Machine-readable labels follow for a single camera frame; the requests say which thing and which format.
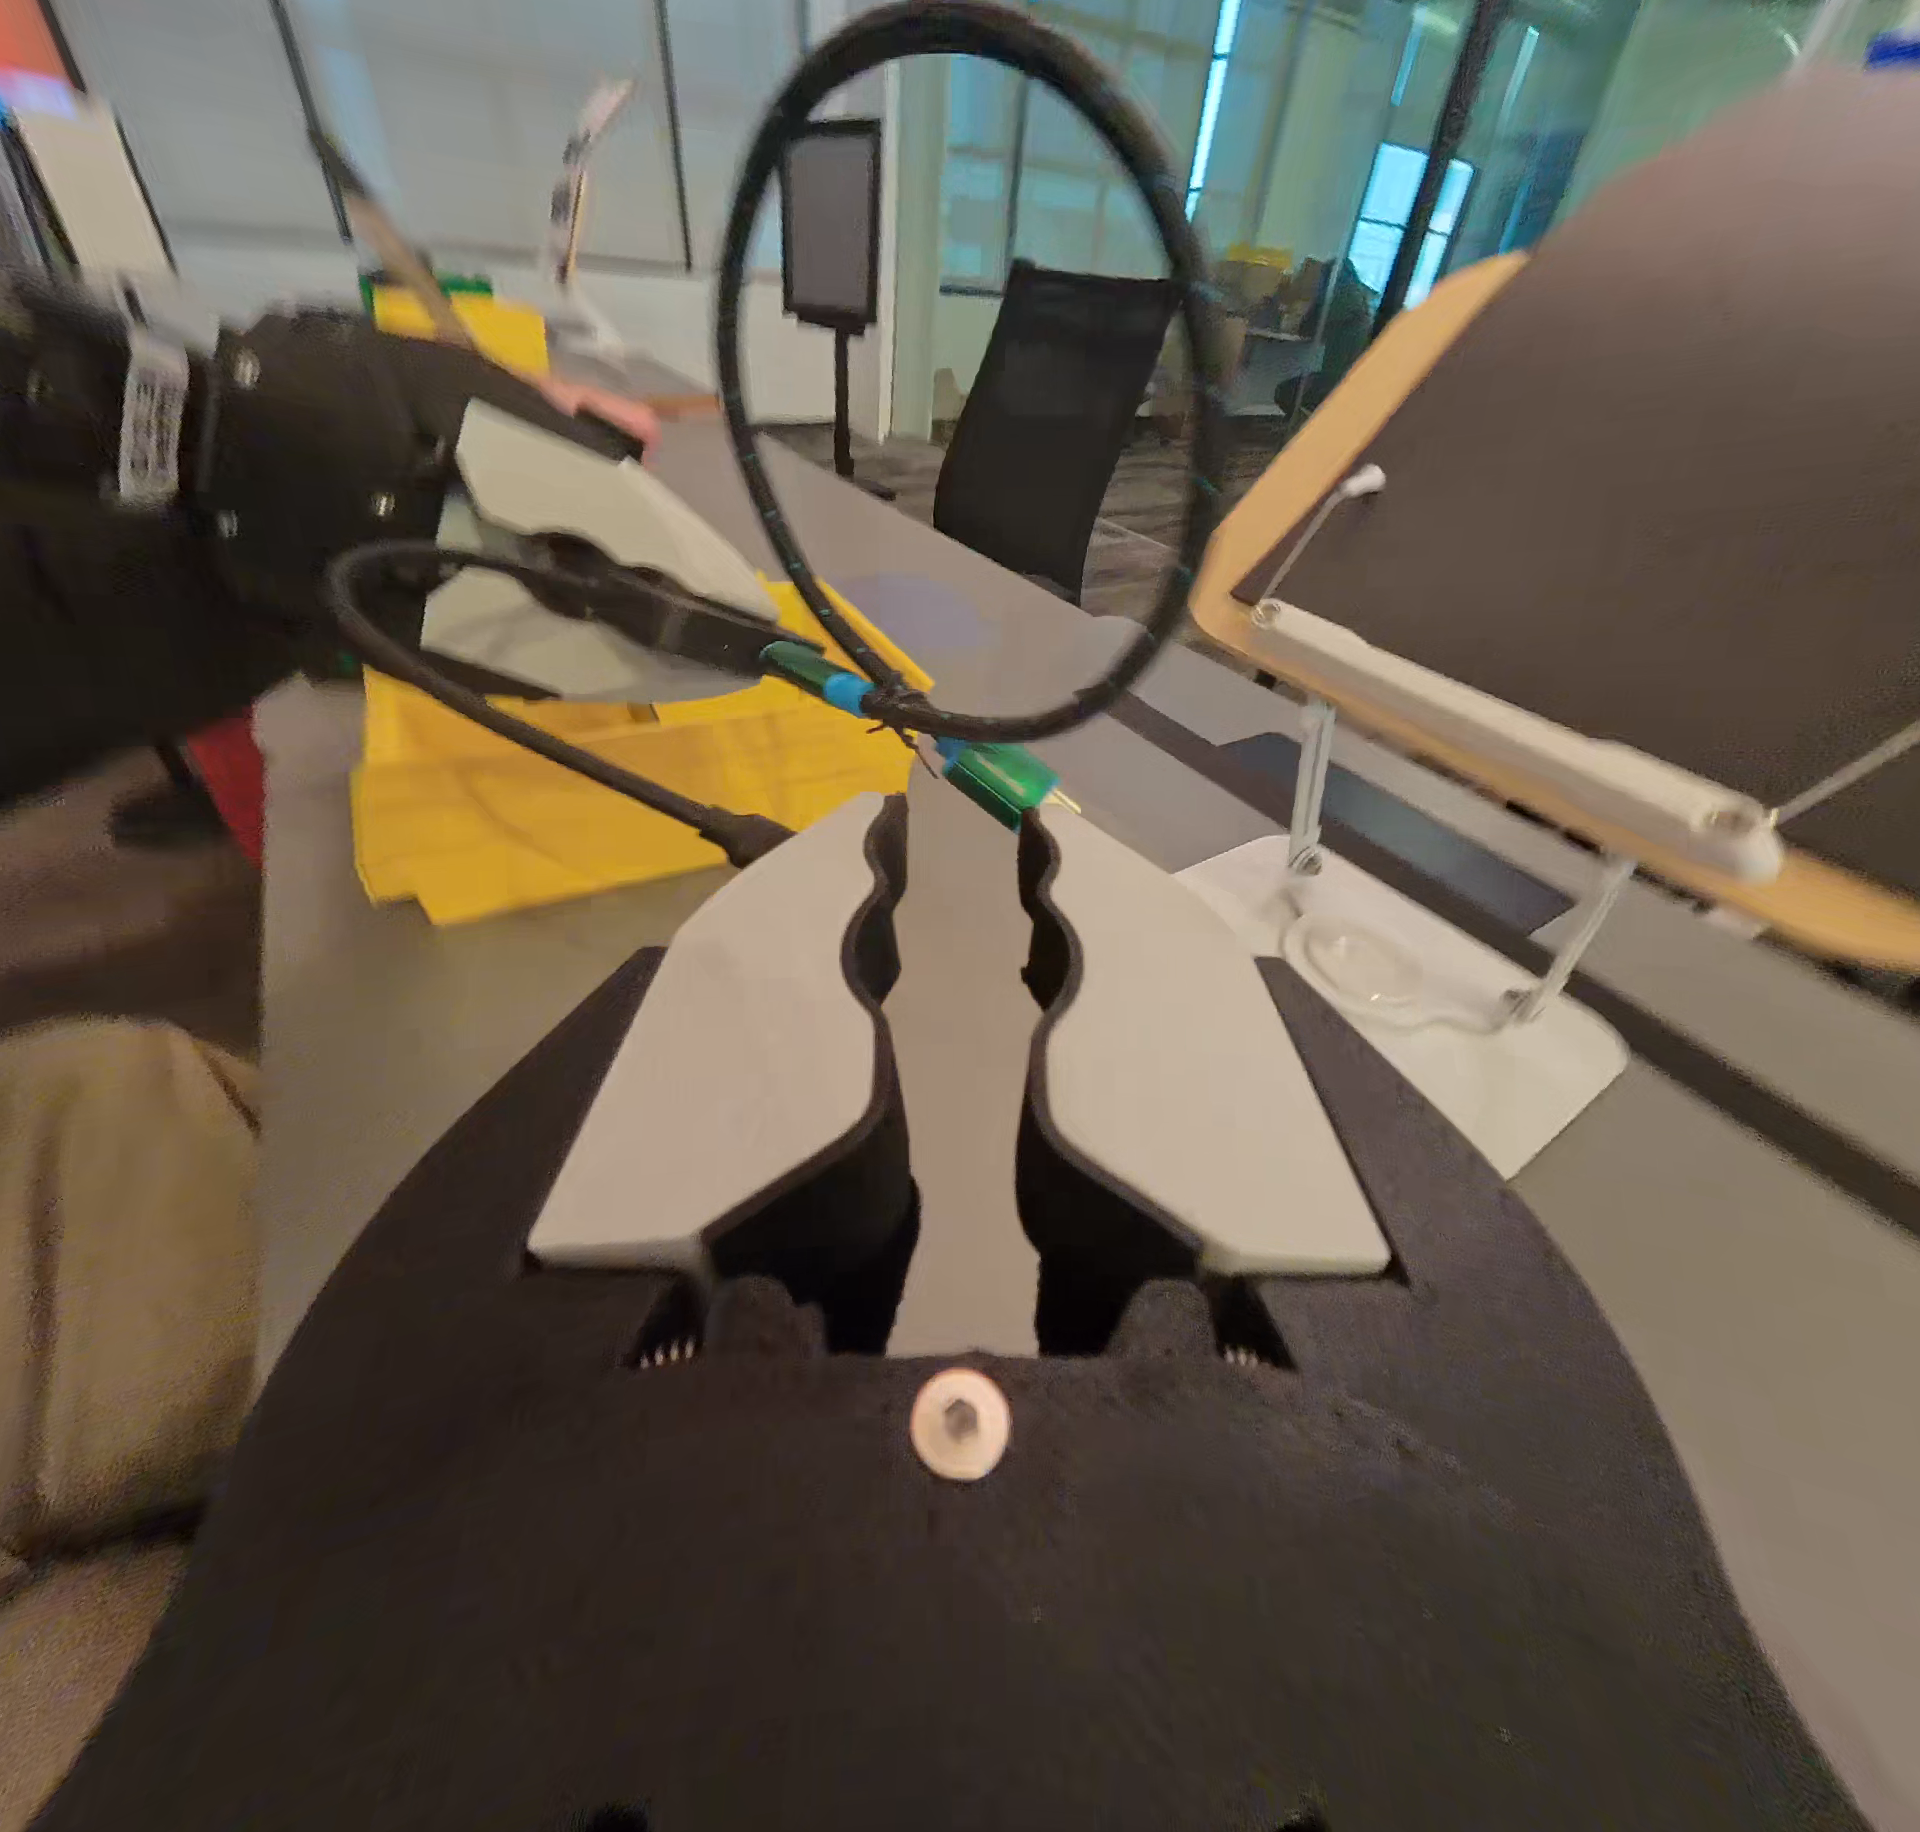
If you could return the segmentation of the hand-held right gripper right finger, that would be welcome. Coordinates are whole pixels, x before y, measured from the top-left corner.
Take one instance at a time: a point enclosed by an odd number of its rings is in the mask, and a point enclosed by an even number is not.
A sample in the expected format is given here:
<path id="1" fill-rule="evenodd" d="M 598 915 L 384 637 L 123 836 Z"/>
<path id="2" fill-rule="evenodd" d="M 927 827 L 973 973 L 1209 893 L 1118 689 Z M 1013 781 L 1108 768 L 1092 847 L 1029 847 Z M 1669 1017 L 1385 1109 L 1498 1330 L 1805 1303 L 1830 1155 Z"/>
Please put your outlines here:
<path id="1" fill-rule="evenodd" d="M 1274 988 L 1209 899 L 1071 806 L 1020 827 L 1020 1230 L 1041 1356 L 1102 1356 L 1153 1277 L 1385 1277 L 1387 1230 Z"/>

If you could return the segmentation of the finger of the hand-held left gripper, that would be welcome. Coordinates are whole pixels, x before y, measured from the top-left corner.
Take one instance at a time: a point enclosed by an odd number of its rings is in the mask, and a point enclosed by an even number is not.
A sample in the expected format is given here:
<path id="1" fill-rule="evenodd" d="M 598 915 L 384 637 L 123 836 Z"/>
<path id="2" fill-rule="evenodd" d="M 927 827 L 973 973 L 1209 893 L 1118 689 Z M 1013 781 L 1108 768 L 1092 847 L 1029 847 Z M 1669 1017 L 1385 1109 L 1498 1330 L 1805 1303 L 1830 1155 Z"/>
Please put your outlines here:
<path id="1" fill-rule="evenodd" d="M 636 458 L 607 462 L 553 429 L 468 401 L 454 434 L 468 511 L 523 540 L 583 540 L 693 603 L 776 619 L 768 583 Z"/>
<path id="2" fill-rule="evenodd" d="M 601 619 L 562 619 L 523 583 L 463 570 L 427 609 L 416 647 L 492 680 L 492 693 L 531 689 L 598 703 L 690 703 L 744 693 L 744 675 L 693 661 L 690 649 L 636 647 Z"/>

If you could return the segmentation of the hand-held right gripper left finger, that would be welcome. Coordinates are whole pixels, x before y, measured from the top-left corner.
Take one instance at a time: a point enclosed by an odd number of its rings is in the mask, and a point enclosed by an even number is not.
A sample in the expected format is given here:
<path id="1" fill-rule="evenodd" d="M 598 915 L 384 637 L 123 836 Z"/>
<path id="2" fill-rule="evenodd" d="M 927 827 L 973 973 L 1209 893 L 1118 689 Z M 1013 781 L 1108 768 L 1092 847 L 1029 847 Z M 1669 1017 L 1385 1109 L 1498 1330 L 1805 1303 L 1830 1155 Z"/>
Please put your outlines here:
<path id="1" fill-rule="evenodd" d="M 664 949 L 531 1222 L 557 1276 L 776 1277 L 884 1356 L 922 1234 L 884 997 L 908 799 L 860 791 L 733 874 Z"/>

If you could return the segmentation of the yellow plastic bin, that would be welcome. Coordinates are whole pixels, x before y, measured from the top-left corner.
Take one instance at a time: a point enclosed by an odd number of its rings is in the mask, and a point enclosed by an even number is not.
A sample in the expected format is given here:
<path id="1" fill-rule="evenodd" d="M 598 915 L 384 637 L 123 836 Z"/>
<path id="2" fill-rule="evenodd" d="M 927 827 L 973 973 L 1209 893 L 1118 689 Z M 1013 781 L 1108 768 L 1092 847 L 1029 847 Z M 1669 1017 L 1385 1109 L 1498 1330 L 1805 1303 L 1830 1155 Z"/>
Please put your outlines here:
<path id="1" fill-rule="evenodd" d="M 485 693 L 601 766 L 787 832 L 911 781 L 901 738 L 776 680 L 690 703 L 492 693 L 492 681 Z M 706 874 L 722 850 L 372 675 L 354 768 L 354 868 L 369 899 L 416 899 L 434 930 L 454 930 Z"/>

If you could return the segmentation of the person's left forearm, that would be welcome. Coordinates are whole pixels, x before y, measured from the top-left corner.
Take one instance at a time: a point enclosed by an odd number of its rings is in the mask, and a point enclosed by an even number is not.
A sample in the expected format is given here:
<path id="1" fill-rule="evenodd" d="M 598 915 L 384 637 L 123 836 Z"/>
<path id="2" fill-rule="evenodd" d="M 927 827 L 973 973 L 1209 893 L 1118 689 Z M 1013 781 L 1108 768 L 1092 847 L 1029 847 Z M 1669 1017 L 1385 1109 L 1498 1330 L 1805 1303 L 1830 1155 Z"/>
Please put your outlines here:
<path id="1" fill-rule="evenodd" d="M 182 743 L 318 655 L 327 556 L 90 503 L 0 525 L 0 801 Z"/>

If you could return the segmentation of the pink object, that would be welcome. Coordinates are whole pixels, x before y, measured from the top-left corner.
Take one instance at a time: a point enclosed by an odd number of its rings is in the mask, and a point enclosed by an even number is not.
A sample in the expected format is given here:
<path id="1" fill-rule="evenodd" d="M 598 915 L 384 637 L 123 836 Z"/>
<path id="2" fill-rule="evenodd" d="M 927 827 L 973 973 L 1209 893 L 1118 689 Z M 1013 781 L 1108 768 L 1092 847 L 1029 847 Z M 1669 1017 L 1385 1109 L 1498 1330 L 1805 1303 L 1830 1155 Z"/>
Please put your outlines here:
<path id="1" fill-rule="evenodd" d="M 553 374 L 544 378 L 544 395 L 572 422 L 620 429 L 622 437 L 636 437 L 636 449 L 656 449 L 656 437 L 664 437 L 664 419 L 640 395 L 620 395 L 620 393 L 601 393 L 583 378 L 553 378 Z"/>

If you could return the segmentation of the white base with clear stand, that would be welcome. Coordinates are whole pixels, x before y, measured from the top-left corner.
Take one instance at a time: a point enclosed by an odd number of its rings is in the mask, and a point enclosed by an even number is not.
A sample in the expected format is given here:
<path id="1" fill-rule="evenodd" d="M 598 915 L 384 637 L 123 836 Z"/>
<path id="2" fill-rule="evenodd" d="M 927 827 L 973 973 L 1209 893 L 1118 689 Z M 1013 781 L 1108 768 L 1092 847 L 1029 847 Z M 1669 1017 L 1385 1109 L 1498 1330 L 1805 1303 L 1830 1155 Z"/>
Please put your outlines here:
<path id="1" fill-rule="evenodd" d="M 1573 973 L 1622 876 L 1573 907 L 1573 943 L 1538 974 L 1404 899 L 1343 855 L 1302 874 L 1286 836 L 1174 874 L 1257 959 L 1302 974 L 1404 1087 L 1414 1087 L 1503 1174 L 1519 1174 L 1627 1067 L 1627 1042 Z"/>

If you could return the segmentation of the clear acrylic stand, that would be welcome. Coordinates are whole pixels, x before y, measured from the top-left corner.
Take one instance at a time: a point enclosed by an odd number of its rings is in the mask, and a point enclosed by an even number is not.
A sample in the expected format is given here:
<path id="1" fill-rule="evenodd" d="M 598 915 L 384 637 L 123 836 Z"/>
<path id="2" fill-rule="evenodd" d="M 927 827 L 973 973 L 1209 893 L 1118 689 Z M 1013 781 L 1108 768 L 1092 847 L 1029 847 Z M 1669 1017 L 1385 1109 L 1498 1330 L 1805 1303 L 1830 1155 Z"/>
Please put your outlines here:
<path id="1" fill-rule="evenodd" d="M 1288 818 L 1286 818 L 1286 874 L 1288 876 L 1320 876 L 1323 874 L 1323 791 L 1326 791 L 1326 766 L 1333 766 L 1333 703 L 1309 693 L 1302 703 L 1302 755 L 1295 755 L 1295 791 L 1288 791 Z M 1459 1015 L 1437 1011 L 1425 997 L 1425 979 L 1395 979 L 1387 963 L 1399 959 L 1399 943 L 1365 936 L 1365 932 L 1333 932 L 1323 915 L 1309 910 L 1302 930 L 1288 930 L 1288 949 L 1302 949 L 1309 973 L 1333 988 L 1342 1002 L 1362 1015 L 1385 1015 L 1387 1024 L 1425 1029 L 1471 1029 L 1471 1035 L 1498 1035 L 1510 1024 L 1534 1024 L 1573 979 L 1581 963 L 1591 943 L 1611 922 L 1618 899 L 1627 893 L 1638 860 L 1631 855 L 1607 855 L 1607 874 L 1591 899 L 1573 907 L 1573 932 L 1551 957 L 1543 974 L 1503 991 L 1490 1015 Z"/>

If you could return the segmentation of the red object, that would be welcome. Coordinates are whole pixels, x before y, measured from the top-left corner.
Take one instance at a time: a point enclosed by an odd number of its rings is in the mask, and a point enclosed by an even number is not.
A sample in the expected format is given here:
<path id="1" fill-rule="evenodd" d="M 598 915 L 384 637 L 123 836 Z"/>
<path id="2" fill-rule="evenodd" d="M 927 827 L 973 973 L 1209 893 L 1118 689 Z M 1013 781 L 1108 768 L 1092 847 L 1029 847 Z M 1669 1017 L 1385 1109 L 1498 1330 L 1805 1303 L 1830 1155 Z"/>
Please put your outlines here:
<path id="1" fill-rule="evenodd" d="M 265 868 L 265 755 L 252 738 L 252 708 L 213 721 L 194 738 L 182 738 L 182 760 L 206 786 L 222 832 L 258 874 Z"/>

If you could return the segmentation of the display on black stand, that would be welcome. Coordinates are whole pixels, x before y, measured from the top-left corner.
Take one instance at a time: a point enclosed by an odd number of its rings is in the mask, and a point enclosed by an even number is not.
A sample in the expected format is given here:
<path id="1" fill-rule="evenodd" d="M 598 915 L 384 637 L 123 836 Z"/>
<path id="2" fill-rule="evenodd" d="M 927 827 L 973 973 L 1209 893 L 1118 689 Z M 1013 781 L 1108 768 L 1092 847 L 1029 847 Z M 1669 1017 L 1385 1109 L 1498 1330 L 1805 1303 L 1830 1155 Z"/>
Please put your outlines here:
<path id="1" fill-rule="evenodd" d="M 780 307 L 836 343 L 832 471 L 873 500 L 850 462 L 850 343 L 881 320 L 881 115 L 807 118 L 780 149 Z"/>

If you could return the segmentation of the black office chair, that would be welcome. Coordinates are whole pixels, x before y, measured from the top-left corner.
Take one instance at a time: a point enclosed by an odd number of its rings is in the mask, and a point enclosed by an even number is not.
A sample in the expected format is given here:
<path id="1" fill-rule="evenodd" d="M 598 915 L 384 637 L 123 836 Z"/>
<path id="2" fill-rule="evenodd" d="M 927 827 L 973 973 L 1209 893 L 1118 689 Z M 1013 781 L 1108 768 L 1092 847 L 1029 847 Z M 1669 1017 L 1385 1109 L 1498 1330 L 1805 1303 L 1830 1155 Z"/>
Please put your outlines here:
<path id="1" fill-rule="evenodd" d="M 1079 603 L 1092 532 L 1171 314 L 1174 291 L 1163 275 L 1013 262 L 939 464 L 930 532 Z"/>

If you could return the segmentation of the white bar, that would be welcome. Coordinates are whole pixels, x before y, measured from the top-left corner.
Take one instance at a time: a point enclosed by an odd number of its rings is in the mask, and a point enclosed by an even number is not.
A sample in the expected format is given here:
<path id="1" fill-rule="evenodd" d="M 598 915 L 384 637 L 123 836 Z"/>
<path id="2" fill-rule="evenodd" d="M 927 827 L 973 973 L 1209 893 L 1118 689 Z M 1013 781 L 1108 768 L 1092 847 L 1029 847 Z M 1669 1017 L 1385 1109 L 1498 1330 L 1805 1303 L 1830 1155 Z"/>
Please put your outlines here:
<path id="1" fill-rule="evenodd" d="M 1679 882 L 1774 882 L 1780 827 L 1742 791 L 1713 786 L 1627 743 L 1602 743 L 1414 665 L 1288 603 L 1242 619 L 1245 655 L 1399 755 L 1538 811 L 1591 847 L 1638 855 Z"/>

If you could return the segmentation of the person's beige trouser leg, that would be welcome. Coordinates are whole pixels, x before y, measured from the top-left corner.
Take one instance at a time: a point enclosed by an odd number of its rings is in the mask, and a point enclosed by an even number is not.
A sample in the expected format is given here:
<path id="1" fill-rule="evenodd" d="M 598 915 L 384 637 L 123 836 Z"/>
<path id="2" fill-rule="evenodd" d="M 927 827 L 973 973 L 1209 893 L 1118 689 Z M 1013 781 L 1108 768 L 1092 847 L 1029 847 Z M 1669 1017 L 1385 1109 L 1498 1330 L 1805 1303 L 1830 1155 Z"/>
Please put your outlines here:
<path id="1" fill-rule="evenodd" d="M 0 1538 L 194 1512 L 252 1400 L 252 1067 L 145 1017 L 0 1047 Z"/>

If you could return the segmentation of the tilted wooden board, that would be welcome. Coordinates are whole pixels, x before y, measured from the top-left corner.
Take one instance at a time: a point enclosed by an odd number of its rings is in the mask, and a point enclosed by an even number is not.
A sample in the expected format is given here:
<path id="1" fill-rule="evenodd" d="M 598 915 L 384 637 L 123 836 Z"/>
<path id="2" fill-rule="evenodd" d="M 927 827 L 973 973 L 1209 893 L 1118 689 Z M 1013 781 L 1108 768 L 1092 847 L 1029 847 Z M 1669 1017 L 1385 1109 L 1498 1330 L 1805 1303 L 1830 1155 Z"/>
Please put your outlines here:
<path id="1" fill-rule="evenodd" d="M 1399 314 L 1189 609 L 1245 665 L 1242 619 L 1309 609 L 1753 799 L 1774 882 L 1638 868 L 1913 974 L 1913 535 L 1920 75 L 1812 63 Z"/>

